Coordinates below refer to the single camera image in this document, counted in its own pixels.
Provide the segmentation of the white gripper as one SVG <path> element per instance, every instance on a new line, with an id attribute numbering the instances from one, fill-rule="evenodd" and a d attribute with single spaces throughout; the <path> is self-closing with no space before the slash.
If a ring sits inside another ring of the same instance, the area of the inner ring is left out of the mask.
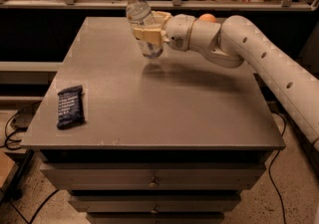
<path id="1" fill-rule="evenodd" d="M 195 18 L 183 14 L 172 16 L 169 12 L 164 11 L 152 11 L 152 14 L 155 24 L 135 27 L 134 36 L 155 45 L 161 45 L 168 41 L 167 44 L 172 49 L 187 51 Z"/>

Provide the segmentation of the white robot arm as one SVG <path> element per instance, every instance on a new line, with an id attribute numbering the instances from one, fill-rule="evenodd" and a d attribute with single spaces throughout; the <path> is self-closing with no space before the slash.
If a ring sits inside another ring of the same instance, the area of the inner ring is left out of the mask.
<path id="1" fill-rule="evenodd" d="M 308 141 L 319 149 L 319 81 L 276 47 L 251 21 L 234 15 L 219 23 L 153 11 L 155 21 L 135 26 L 134 36 L 150 44 L 198 52 L 208 61 L 237 68 L 248 63 L 280 101 Z"/>

